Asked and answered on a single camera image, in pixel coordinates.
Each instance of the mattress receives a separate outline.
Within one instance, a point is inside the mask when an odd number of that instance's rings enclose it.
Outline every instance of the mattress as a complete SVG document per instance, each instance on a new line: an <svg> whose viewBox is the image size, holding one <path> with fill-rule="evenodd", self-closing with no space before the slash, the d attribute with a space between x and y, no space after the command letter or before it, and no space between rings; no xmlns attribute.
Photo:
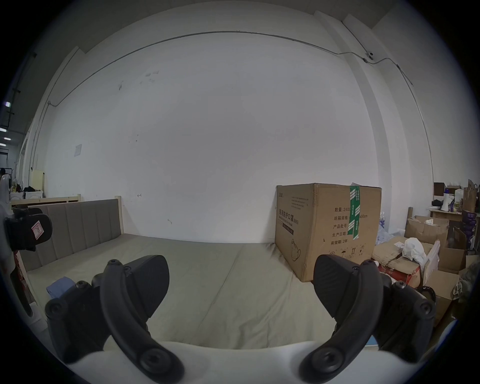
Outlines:
<svg viewBox="0 0 480 384"><path fill-rule="evenodd" d="M301 283L275 244L214 244L123 234L28 272L44 309L46 287L66 276L91 282L115 258L128 263L161 254L168 293L148 320L157 342L249 349L301 341L325 342L335 321L311 283Z"/></svg>

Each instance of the trash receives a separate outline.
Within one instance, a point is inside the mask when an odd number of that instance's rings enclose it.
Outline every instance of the trash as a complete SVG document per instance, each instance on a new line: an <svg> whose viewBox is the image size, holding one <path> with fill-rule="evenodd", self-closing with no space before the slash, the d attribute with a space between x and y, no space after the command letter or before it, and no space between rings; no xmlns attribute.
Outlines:
<svg viewBox="0 0 480 384"><path fill-rule="evenodd" d="M403 247L402 251L403 257L406 257L410 261L415 261L423 269L423 266L425 265L426 262L426 255L425 251L423 250L423 245L420 243L420 241L415 238L411 237L410 239L407 239L405 241L405 246Z"/></svg>
<svg viewBox="0 0 480 384"><path fill-rule="evenodd" d="M394 236L390 235L380 224L378 225L377 240L375 245L385 243L392 239Z"/></svg>

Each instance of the cardboard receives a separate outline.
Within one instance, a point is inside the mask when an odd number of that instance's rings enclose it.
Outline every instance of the cardboard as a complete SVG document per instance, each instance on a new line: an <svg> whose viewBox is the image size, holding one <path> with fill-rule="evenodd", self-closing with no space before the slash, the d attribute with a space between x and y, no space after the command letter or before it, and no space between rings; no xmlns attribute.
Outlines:
<svg viewBox="0 0 480 384"><path fill-rule="evenodd" d="M397 244L404 244L406 237L395 236L389 241L375 245L372 252L372 259L378 261L381 265L386 266L393 259L402 254L402 248Z"/></svg>
<svg viewBox="0 0 480 384"><path fill-rule="evenodd" d="M321 254L360 264L372 256L381 200L382 189L376 187L279 185L275 244L303 282L313 279Z"/></svg>
<svg viewBox="0 0 480 384"><path fill-rule="evenodd" d="M467 237L458 228L453 228L453 238L455 241L455 248L466 250L467 249Z"/></svg>
<svg viewBox="0 0 480 384"><path fill-rule="evenodd" d="M466 268L465 251L462 249L444 248L439 255L438 270L458 274Z"/></svg>
<svg viewBox="0 0 480 384"><path fill-rule="evenodd" d="M405 240L406 237L396 236L385 243L375 245L372 259L380 264L378 267L380 272L416 288L421 283L421 268L418 263L401 256ZM433 245L422 243L422 246L425 254L430 256Z"/></svg>
<svg viewBox="0 0 480 384"><path fill-rule="evenodd" d="M477 202L477 190L475 188L464 188L462 210L475 212L476 202Z"/></svg>
<svg viewBox="0 0 480 384"><path fill-rule="evenodd" d="M401 257L400 259L403 259L400 262L400 265L395 264L394 268L391 268L389 266L378 266L378 270L382 273L385 273L392 278L394 278L397 281L405 281L407 285L411 286L412 288L417 288L420 286L421 282L421 272L420 272L420 265L417 263L414 263L408 259L405 259L404 257ZM408 270L408 273L401 272L397 270L396 268L400 268L402 270Z"/></svg>
<svg viewBox="0 0 480 384"><path fill-rule="evenodd" d="M440 322L452 302L454 298L452 291L459 279L459 275L443 271L432 271L432 274L427 280L425 285L431 287L437 296L434 326Z"/></svg>
<svg viewBox="0 0 480 384"><path fill-rule="evenodd" d="M433 219L433 225L426 224L426 220ZM448 236L449 220L427 216L414 216L407 220L405 237L416 237L421 243L435 244L440 241L440 253L445 247Z"/></svg>

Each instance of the bed frame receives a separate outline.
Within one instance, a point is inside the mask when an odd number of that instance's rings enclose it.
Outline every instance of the bed frame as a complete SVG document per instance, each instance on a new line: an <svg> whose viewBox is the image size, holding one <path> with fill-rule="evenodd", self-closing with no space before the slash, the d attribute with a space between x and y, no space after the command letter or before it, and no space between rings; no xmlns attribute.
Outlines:
<svg viewBox="0 0 480 384"><path fill-rule="evenodd" d="M123 233L121 197L76 203L36 205L52 221L52 237L22 251L24 270L32 271L57 259L117 238Z"/></svg>

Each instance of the green tape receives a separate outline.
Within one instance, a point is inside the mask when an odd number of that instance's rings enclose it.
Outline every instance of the green tape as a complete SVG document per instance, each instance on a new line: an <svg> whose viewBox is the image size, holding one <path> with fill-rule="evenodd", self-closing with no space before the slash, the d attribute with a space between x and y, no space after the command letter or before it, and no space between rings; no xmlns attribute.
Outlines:
<svg viewBox="0 0 480 384"><path fill-rule="evenodd" d="M360 224L360 187L350 185L350 220L348 221L348 234L353 239L359 238Z"/></svg>

